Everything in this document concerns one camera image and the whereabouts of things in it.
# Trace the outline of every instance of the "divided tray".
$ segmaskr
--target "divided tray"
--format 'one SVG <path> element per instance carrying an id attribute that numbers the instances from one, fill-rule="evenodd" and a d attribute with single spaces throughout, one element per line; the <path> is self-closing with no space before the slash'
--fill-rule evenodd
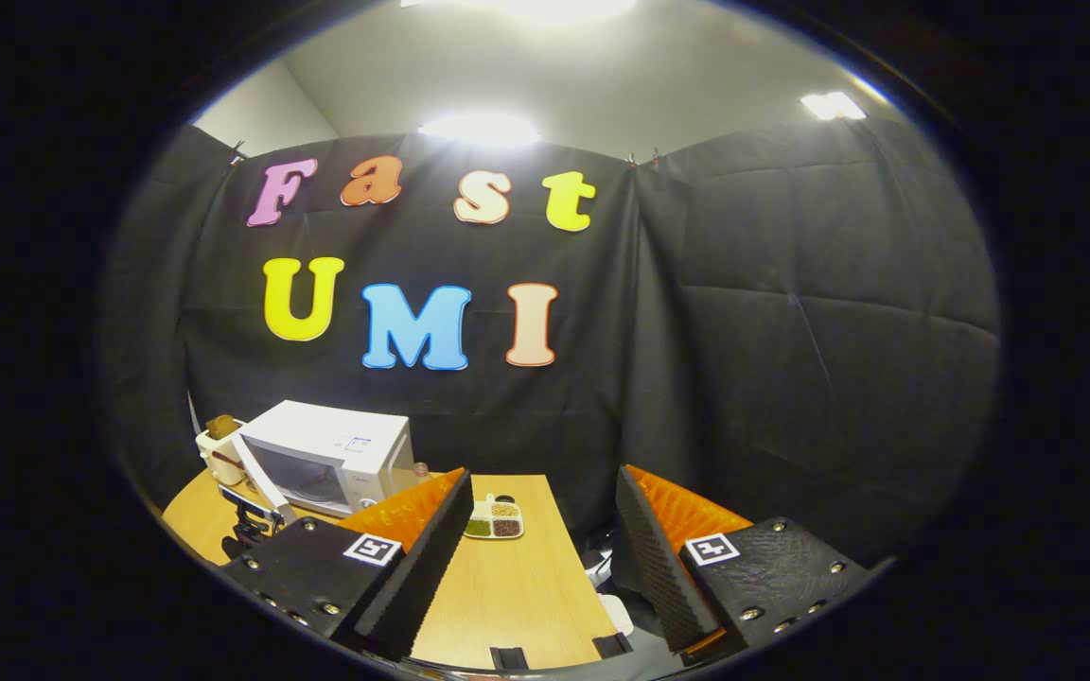
<path id="1" fill-rule="evenodd" d="M 473 501 L 473 513 L 465 523 L 467 537 L 514 539 L 521 534 L 524 534 L 524 516 L 513 500 L 497 501 L 494 495 L 487 495 L 485 501 Z"/>

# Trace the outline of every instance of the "table surface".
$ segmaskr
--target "table surface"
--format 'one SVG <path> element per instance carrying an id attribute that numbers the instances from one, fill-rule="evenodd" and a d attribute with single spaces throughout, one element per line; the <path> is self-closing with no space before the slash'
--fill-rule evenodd
<path id="1" fill-rule="evenodd" d="M 411 656 L 425 662 L 493 667 L 491 648 L 520 648 L 531 669 L 596 662 L 592 639 L 617 634 L 570 543 L 544 475 L 473 475 L 473 497 L 511 495 L 523 513 L 516 539 L 462 537 L 424 618 Z M 241 496 L 266 506 L 245 484 Z M 336 519 L 298 508 L 299 516 Z M 234 507 L 203 470 L 162 513 L 170 530 L 204 559 L 226 564 L 221 537 L 233 535 Z"/>

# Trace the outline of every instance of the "orange letter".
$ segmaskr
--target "orange letter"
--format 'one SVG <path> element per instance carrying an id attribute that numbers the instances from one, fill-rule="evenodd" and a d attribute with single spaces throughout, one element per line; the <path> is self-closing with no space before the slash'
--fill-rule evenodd
<path id="1" fill-rule="evenodd" d="M 518 283 L 507 289 L 507 296 L 516 302 L 516 338 L 507 350 L 507 363 L 554 363 L 554 350 L 548 349 L 548 303 L 557 297 L 557 289 L 547 283 Z"/>
<path id="2" fill-rule="evenodd" d="M 461 221 L 494 224 L 505 219 L 511 204 L 504 197 L 511 191 L 511 181 L 501 172 L 473 171 L 458 184 L 462 197 L 453 202 L 453 212 Z"/>
<path id="3" fill-rule="evenodd" d="M 402 172 L 402 160 L 397 156 L 376 156 L 361 161 L 351 169 L 354 178 L 342 189 L 339 199 L 344 206 L 361 204 L 388 204 L 402 191 L 398 186 L 398 174 Z"/>

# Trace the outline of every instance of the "white microwave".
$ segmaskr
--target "white microwave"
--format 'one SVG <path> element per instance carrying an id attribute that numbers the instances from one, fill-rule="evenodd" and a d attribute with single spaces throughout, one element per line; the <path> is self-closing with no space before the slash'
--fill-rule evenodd
<path id="1" fill-rule="evenodd" d="M 230 435 L 259 491 L 283 514 L 289 503 L 347 518 L 413 487 L 410 419 L 284 400 Z"/>

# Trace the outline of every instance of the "blue letter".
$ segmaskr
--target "blue letter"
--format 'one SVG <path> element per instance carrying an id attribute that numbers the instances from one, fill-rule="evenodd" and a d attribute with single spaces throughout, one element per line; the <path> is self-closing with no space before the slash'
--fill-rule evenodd
<path id="1" fill-rule="evenodd" d="M 427 338 L 432 338 L 432 348 L 423 357 L 423 366 L 446 370 L 460 370 L 469 366 L 469 361 L 462 354 L 462 312 L 472 297 L 469 289 L 441 285 L 433 290 L 420 316 L 414 316 L 402 290 L 393 283 L 366 285 L 361 290 L 360 296 L 368 301 L 371 311 L 368 353 L 361 358 L 364 366 L 393 366 L 390 338 L 405 366 L 414 366 Z"/>

